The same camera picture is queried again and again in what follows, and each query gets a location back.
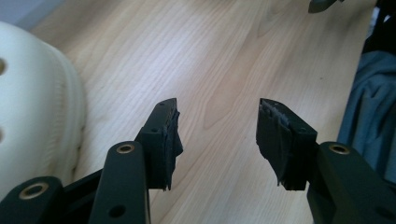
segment wood grain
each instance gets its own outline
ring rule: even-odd
[[[278,100],[335,140],[374,0],[307,13],[309,0],[70,0],[32,32],[75,65],[88,117],[76,171],[133,140],[176,97],[185,152],[153,223],[312,223],[255,141],[259,99]]]

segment black object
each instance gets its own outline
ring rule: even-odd
[[[318,13],[326,10],[337,0],[311,0],[309,3],[308,13]]]
[[[67,187],[51,176],[18,185],[0,202],[0,223],[150,223],[149,189],[171,188],[183,151],[178,115],[176,99],[160,102],[134,142],[113,146],[103,170]]]
[[[261,99],[260,151],[285,189],[303,190],[310,183],[307,198],[315,223],[395,223],[396,188],[355,149],[335,142],[319,146],[315,138],[286,106]]]
[[[396,54],[396,1],[381,0],[376,4],[379,13],[375,22],[375,28],[370,37],[366,39],[362,53],[375,50],[387,51]]]

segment brass screw hole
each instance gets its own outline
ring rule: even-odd
[[[25,189],[23,189],[20,193],[20,199],[22,200],[31,200],[40,196],[49,188],[49,185],[44,182],[35,183]]]
[[[122,145],[117,148],[117,152],[120,154],[130,153],[134,150],[133,145]]]
[[[331,151],[341,154],[341,155],[347,155],[350,152],[347,147],[343,147],[340,145],[331,145],[331,146],[329,146],[329,148]]]

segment white padded object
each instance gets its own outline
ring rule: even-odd
[[[59,50],[3,22],[0,63],[0,200],[36,176],[69,184],[85,122],[76,70]]]

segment dark cloth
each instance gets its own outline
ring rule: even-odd
[[[396,183],[396,56],[361,55],[338,142],[357,149],[378,174]]]

